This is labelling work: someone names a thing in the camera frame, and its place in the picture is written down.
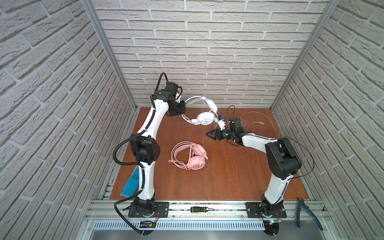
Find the pink headphones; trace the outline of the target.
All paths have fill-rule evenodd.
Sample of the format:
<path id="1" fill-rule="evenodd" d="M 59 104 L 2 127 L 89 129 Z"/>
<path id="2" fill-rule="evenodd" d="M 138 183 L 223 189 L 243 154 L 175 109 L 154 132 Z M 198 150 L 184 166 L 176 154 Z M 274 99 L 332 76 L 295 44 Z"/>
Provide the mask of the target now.
<path id="1" fill-rule="evenodd" d="M 189 159 L 187 163 L 179 160 L 177 155 L 184 150 L 189 151 Z M 183 141 L 176 144 L 171 151 L 171 162 L 180 169 L 200 170 L 206 165 L 208 160 L 207 151 L 203 146 L 197 143 Z"/>

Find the white headphones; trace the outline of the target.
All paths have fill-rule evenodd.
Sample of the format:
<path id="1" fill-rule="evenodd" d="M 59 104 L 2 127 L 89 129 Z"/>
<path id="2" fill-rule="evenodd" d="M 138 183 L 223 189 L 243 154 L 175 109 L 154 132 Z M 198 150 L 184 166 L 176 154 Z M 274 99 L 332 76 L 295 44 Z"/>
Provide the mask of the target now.
<path id="1" fill-rule="evenodd" d="M 207 106 L 210 108 L 210 110 L 208 112 L 202 112 L 202 113 L 198 114 L 195 119 L 188 118 L 186 116 L 186 114 L 182 114 L 182 118 L 186 122 L 193 124 L 195 126 L 197 126 L 197 125 L 207 126 L 207 125 L 212 124 L 213 122 L 217 123 L 219 121 L 218 107 L 211 99 L 208 99 L 204 96 L 192 96 L 192 97 L 188 98 L 187 100 L 185 100 L 185 103 L 187 106 L 187 105 L 191 105 L 191 104 L 193 104 L 199 100 L 204 101 L 207 104 Z"/>

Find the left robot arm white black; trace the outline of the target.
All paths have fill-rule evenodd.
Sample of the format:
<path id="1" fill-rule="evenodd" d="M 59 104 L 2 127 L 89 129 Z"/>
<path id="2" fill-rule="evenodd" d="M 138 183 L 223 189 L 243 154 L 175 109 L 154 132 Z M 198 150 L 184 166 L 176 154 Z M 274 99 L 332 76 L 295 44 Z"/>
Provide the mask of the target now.
<path id="1" fill-rule="evenodd" d="M 165 90 L 156 91 L 151 97 L 152 106 L 138 136 L 130 141 L 132 152 L 139 164 L 140 192 L 134 199 L 135 207 L 144 215 L 150 216 L 155 211 L 154 170 L 161 147 L 156 142 L 157 132 L 164 116 L 169 110 L 185 112 L 185 104 L 180 100 L 182 90 L 173 95 Z"/>

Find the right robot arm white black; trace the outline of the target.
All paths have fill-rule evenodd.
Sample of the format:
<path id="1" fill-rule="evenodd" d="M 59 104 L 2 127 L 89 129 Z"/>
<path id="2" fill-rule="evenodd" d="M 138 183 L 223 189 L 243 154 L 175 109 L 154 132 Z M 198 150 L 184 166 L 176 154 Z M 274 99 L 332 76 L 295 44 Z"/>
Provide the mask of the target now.
<path id="1" fill-rule="evenodd" d="M 302 161 L 288 138 L 270 139 L 246 132 L 242 128 L 221 130 L 214 129 L 206 136 L 215 140 L 232 140 L 239 146 L 249 147 L 267 155 L 271 179 L 262 196 L 259 212 L 265 217 L 272 217 L 274 212 L 283 209 L 284 194 L 290 181 L 302 167 Z"/>

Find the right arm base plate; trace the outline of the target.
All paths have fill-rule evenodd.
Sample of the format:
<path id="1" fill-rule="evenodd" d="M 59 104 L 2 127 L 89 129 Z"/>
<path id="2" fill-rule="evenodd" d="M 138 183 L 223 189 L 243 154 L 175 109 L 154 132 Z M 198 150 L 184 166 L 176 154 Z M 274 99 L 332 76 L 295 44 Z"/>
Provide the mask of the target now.
<path id="1" fill-rule="evenodd" d="M 248 218 L 286 218 L 283 201 L 271 205 L 268 201 L 246 202 Z"/>

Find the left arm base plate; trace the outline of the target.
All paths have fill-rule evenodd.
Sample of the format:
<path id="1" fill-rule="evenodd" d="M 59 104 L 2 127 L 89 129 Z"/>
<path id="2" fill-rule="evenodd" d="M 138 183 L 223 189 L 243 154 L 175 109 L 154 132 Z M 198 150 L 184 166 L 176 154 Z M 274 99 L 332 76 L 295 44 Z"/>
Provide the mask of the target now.
<path id="1" fill-rule="evenodd" d="M 147 205 L 132 203 L 129 208 L 129 218 L 155 218 L 160 215 L 160 218 L 167 218 L 169 213 L 169 202 L 153 202 Z"/>

